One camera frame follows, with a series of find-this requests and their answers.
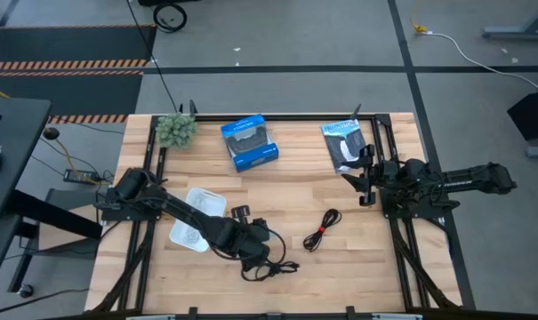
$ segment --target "power strip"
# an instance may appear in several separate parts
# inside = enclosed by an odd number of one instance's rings
[[[100,177],[97,172],[88,172],[82,170],[77,170],[74,172],[71,169],[67,169],[63,175],[63,181],[93,186],[95,183],[92,183],[91,181],[100,181]]]

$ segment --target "product box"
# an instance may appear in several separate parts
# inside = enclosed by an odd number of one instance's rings
[[[237,172],[278,159],[277,144],[270,138],[262,115],[225,124],[221,134]]]
[[[359,150],[365,146],[357,119],[325,124],[322,133],[336,173],[348,171],[349,167],[341,163],[358,160]]]

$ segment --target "black desk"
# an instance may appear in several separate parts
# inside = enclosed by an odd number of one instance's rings
[[[14,236],[31,239],[37,234],[37,226],[24,222],[23,217],[100,239],[102,227],[99,224],[15,189],[50,109],[51,102],[47,100],[0,98],[0,267]],[[30,254],[22,256],[9,292],[19,290],[30,261]]]

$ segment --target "white cable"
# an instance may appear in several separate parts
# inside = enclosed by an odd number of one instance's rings
[[[447,35],[443,35],[443,34],[439,34],[439,33],[433,33],[433,32],[421,32],[419,35],[422,35],[422,36],[441,36],[445,39],[448,39],[450,41],[453,42],[453,44],[456,46],[456,49],[458,49],[458,52],[461,54],[461,56],[467,60],[467,61],[470,61],[472,63],[474,63],[475,65],[477,66],[480,66],[486,70],[490,70],[492,72],[495,72],[497,73],[498,75],[503,75],[503,76],[514,76],[516,78],[519,78],[519,79],[522,79],[524,81],[526,81],[527,83],[529,83],[530,85],[534,86],[535,88],[537,88],[538,90],[538,85],[536,83],[534,83],[533,81],[527,79],[526,77],[523,77],[523,76],[520,76],[520,75],[516,75],[516,74],[512,74],[512,73],[508,73],[508,72],[501,72],[501,71],[498,71],[494,68],[490,68],[490,67],[487,67],[485,65],[483,65],[482,63],[480,62],[476,62],[474,60],[472,60],[471,58],[467,57],[466,54],[464,54],[464,52],[462,52],[461,50],[461,47],[458,46],[458,44],[456,43],[456,41],[454,41],[454,39],[452,39],[450,36],[447,36]]]

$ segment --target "plastic package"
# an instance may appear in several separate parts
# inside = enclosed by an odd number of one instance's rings
[[[225,124],[221,134],[237,172],[278,158],[277,144],[270,138],[262,115]]]
[[[227,206],[227,199],[224,196],[201,188],[192,188],[185,201],[186,204],[210,217],[222,217]],[[197,252],[206,252],[209,249],[209,244],[201,237],[199,231],[179,220],[176,220],[173,224],[170,231],[170,240],[175,244],[183,245]]]

